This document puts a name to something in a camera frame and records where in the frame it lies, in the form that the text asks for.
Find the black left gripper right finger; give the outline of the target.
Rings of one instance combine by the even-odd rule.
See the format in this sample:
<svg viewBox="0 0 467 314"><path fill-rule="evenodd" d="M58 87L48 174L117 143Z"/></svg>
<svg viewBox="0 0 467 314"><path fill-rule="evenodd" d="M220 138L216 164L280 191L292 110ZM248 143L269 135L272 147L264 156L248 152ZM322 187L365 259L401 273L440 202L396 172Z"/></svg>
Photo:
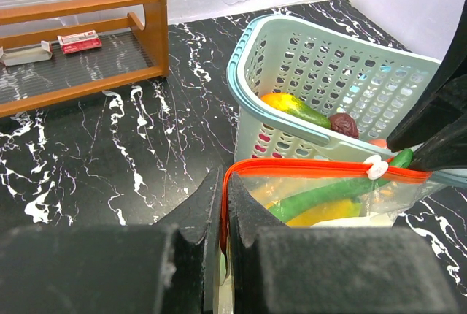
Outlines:
<svg viewBox="0 0 467 314"><path fill-rule="evenodd" d="M286 226L228 180L235 313L458 313L430 247L396 228Z"/></svg>

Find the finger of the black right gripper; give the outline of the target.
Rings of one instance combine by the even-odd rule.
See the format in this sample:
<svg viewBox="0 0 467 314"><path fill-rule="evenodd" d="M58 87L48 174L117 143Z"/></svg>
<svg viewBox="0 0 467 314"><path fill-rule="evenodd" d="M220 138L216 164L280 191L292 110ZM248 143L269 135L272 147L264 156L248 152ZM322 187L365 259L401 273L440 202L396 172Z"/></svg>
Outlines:
<svg viewBox="0 0 467 314"><path fill-rule="evenodd" d="M448 51L416 104L387 138L393 151L418 145L466 113L466 8Z"/></svg>
<svg viewBox="0 0 467 314"><path fill-rule="evenodd" d="M447 125L414 153L409 169L435 172L466 168L466 115Z"/></svg>

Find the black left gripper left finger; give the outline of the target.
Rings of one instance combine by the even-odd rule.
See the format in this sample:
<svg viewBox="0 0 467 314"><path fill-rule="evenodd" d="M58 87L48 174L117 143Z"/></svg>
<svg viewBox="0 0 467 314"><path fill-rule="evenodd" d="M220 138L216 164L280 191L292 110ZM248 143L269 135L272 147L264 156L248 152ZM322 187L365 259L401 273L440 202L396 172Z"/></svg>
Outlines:
<svg viewBox="0 0 467 314"><path fill-rule="evenodd" d="M223 168L153 225L1 236L3 313L216 313Z"/></svg>

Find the green chili pepper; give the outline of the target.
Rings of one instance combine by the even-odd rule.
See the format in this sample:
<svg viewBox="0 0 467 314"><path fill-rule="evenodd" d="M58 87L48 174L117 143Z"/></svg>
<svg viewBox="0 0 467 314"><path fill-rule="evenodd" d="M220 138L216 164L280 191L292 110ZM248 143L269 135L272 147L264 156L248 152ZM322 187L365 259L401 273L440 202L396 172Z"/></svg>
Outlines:
<svg viewBox="0 0 467 314"><path fill-rule="evenodd" d="M265 208L290 227L311 227L336 219L355 218L362 208L391 185L420 185L426 176L409 169L414 152L402 150L390 161L372 155L362 177L339 178L333 183L269 202Z"/></svg>

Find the brown passion fruit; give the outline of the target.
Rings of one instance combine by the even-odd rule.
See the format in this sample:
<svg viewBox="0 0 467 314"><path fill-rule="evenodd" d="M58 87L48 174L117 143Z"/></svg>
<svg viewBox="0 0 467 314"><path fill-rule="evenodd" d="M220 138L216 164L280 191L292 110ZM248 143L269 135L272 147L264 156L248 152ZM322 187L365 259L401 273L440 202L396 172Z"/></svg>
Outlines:
<svg viewBox="0 0 467 314"><path fill-rule="evenodd" d="M385 139L376 138L368 141L370 145L373 145L378 148L387 149L387 141Z"/></svg>

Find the clear bag orange zipper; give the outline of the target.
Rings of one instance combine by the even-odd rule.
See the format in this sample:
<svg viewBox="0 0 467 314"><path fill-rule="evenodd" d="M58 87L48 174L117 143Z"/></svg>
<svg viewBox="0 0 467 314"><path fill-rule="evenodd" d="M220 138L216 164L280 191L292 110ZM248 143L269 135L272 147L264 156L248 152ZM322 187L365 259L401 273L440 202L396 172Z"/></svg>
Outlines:
<svg viewBox="0 0 467 314"><path fill-rule="evenodd" d="M267 215L292 227L370 215L397 215L428 195L431 172L412 168L410 149L362 162L307 158L249 158L233 164L223 181L220 248L227 251L228 197L239 176Z"/></svg>

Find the yellow banana bunch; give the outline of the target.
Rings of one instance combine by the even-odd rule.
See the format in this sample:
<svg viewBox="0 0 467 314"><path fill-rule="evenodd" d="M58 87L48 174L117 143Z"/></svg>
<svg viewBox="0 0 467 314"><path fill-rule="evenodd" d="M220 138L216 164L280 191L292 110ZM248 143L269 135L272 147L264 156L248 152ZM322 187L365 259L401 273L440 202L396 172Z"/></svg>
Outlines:
<svg viewBox="0 0 467 314"><path fill-rule="evenodd" d="M341 181L297 191L290 184L266 184L252 196L275 218L292 227L313 226L322 221L358 217L364 186L357 180Z"/></svg>

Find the orange green mango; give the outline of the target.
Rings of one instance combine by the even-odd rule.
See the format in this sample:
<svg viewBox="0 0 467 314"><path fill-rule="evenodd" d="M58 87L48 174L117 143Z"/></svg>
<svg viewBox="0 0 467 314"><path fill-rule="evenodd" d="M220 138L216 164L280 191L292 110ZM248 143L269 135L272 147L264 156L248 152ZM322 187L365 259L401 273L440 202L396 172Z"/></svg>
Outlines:
<svg viewBox="0 0 467 314"><path fill-rule="evenodd" d="M296 96L289 93L268 93L260 98L264 103L276 110L296 118L313 123L325 129L331 128L330 120L323 114L312 109Z"/></svg>

